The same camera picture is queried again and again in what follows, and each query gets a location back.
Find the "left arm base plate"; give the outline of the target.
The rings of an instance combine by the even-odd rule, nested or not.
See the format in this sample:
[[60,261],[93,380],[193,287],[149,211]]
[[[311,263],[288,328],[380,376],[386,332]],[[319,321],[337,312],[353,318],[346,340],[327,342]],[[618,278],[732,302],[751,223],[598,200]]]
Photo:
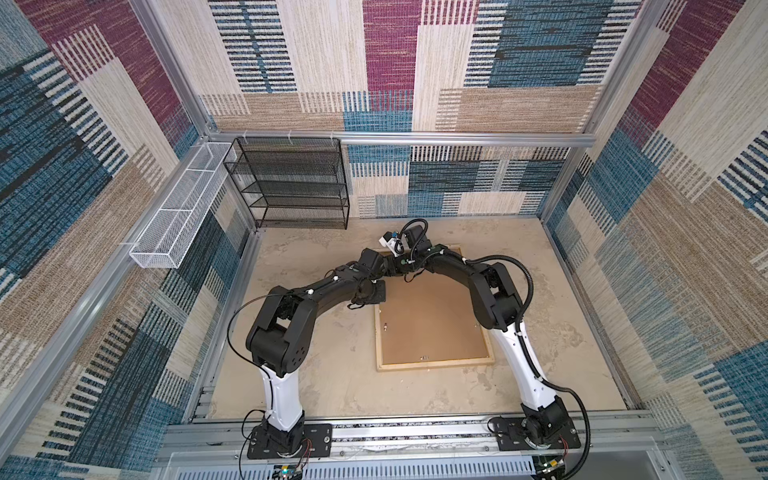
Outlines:
[[263,423],[253,428],[246,456],[249,460],[298,459],[309,452],[310,458],[326,458],[331,454],[332,440],[333,425],[330,423],[299,422],[290,431]]

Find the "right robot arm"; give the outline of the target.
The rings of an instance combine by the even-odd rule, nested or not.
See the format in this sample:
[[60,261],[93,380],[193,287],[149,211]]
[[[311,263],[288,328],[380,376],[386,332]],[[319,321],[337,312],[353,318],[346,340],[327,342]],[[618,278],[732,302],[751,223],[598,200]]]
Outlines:
[[402,232],[384,233],[379,244],[394,256],[388,262],[389,276],[425,270],[468,289],[477,322],[493,334],[512,369],[521,397],[526,442],[533,449],[555,443],[561,431],[569,428],[570,416],[559,396],[565,389],[542,374],[527,335],[524,315],[533,298],[527,268],[500,254],[468,259],[445,245],[431,244],[426,229],[412,222]]

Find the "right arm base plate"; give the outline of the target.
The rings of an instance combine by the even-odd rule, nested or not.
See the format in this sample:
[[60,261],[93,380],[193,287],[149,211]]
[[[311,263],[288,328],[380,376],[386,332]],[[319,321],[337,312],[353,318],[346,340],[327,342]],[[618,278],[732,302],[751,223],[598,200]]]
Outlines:
[[580,449],[582,441],[571,420],[563,426],[547,426],[525,416],[494,416],[486,428],[501,451]]

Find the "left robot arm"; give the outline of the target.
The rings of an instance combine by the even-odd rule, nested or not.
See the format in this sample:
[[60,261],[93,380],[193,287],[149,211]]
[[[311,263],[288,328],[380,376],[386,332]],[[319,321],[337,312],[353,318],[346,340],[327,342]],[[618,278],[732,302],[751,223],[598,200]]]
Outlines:
[[395,271],[389,256],[366,248],[358,260],[332,269],[316,282],[269,291],[245,342],[266,394],[265,419],[254,429],[256,445],[282,455],[301,450],[305,410],[298,370],[309,353],[318,317],[345,302],[358,307],[383,302],[382,279]]

